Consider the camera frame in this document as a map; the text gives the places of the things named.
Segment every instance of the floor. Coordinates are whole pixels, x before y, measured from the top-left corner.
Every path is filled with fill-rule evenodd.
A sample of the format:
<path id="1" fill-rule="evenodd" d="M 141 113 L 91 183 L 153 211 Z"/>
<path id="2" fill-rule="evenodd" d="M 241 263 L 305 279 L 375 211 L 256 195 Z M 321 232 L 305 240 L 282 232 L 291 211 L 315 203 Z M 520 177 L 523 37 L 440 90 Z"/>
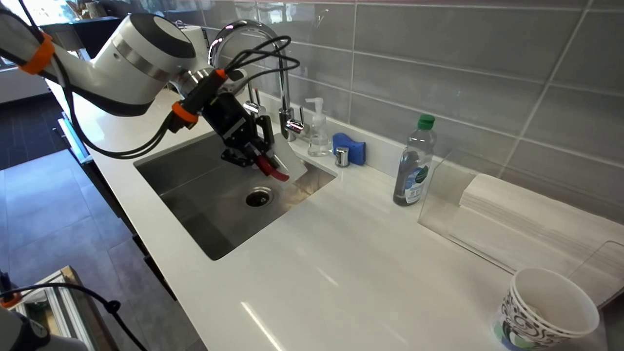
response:
<path id="1" fill-rule="evenodd" d="M 32 285 L 63 265 L 73 265 L 87 287 L 122 300 L 122 316 L 149 349 L 206 349 L 145 265 L 130 228 L 67 150 L 0 172 L 0 271 Z M 135 349 L 104 318 L 120 349 Z"/>
<path id="2" fill-rule="evenodd" d="M 0 170 L 65 148 L 57 129 L 61 107 L 50 96 L 0 105 Z"/>

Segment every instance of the stainless steel sink basin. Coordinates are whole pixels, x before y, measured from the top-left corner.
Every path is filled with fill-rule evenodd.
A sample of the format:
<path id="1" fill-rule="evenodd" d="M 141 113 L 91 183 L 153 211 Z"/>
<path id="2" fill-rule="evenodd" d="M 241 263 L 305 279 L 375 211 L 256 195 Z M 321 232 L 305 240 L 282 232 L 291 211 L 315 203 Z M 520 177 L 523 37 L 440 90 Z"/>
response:
<path id="1" fill-rule="evenodd" d="M 311 166 L 299 181 L 282 183 L 256 168 L 223 162 L 219 136 L 137 162 L 178 220 L 211 259 L 221 259 L 262 228 L 330 183 Z"/>

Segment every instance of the backsplash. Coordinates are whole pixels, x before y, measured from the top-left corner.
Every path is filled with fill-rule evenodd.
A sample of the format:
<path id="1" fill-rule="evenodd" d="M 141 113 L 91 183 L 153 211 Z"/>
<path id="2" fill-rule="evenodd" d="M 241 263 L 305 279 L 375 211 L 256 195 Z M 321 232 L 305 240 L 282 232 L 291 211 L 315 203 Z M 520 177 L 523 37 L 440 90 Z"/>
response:
<path id="1" fill-rule="evenodd" d="M 252 18 L 293 35 L 293 103 L 404 142 L 440 117 L 440 154 L 624 222 L 624 0 L 200 0 L 209 33 Z M 276 94 L 266 78 L 262 90 Z"/>

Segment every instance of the robotic arm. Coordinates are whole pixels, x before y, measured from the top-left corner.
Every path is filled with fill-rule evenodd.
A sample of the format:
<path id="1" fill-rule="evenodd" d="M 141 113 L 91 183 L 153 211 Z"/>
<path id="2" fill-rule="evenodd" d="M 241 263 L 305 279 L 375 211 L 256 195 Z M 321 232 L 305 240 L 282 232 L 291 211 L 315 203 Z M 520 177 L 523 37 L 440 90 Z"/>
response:
<path id="1" fill-rule="evenodd" d="M 20 66 L 44 49 L 32 27 L 9 16 L 0 4 L 0 55 Z M 71 90 L 114 115 L 143 115 L 157 94 L 196 62 L 192 41 L 170 21 L 155 16 L 130 16 L 94 60 L 83 60 L 50 43 L 59 62 L 34 72 L 67 86 L 59 76 L 65 66 Z"/>
<path id="2" fill-rule="evenodd" d="M 83 60 L 57 47 L 50 35 L 26 25 L 3 2 L 0 55 L 18 62 L 22 70 L 55 80 L 114 115 L 143 115 L 169 82 L 180 86 L 196 66 L 194 43 L 163 18 L 131 14 L 96 58 Z M 178 133 L 182 127 L 194 127 L 204 115 L 229 146 L 225 160 L 239 166 L 256 164 L 266 175 L 286 181 L 289 175 L 278 170 L 280 164 L 274 158 L 272 119 L 256 119 L 235 96 L 221 94 L 221 86 L 235 70 L 235 66 L 213 72 L 200 70 L 202 78 L 192 88 L 184 86 L 186 99 L 174 103 L 165 127 Z"/>

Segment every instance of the faucet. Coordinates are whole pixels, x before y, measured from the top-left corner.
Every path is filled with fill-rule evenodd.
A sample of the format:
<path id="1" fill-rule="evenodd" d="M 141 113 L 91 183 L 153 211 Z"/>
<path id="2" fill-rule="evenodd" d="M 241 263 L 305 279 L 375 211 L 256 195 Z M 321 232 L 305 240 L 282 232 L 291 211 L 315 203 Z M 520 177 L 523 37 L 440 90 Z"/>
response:
<path id="1" fill-rule="evenodd" d="M 227 41 L 231 39 L 233 33 L 245 33 L 245 31 L 260 31 L 266 39 L 274 39 L 278 37 L 278 33 L 270 27 L 264 25 L 260 21 L 252 21 L 252 19 L 237 19 L 229 25 L 225 25 L 217 37 L 211 41 L 209 47 L 209 60 L 211 66 L 219 64 L 223 47 L 227 45 Z M 280 72 L 280 94 L 282 94 L 282 109 L 280 109 L 280 127 L 282 127 L 282 135 L 289 140 L 293 140 L 295 136 L 305 135 L 305 123 L 297 121 L 293 117 L 293 109 L 291 109 L 291 88 L 289 88 L 289 72 L 282 70 Z"/>

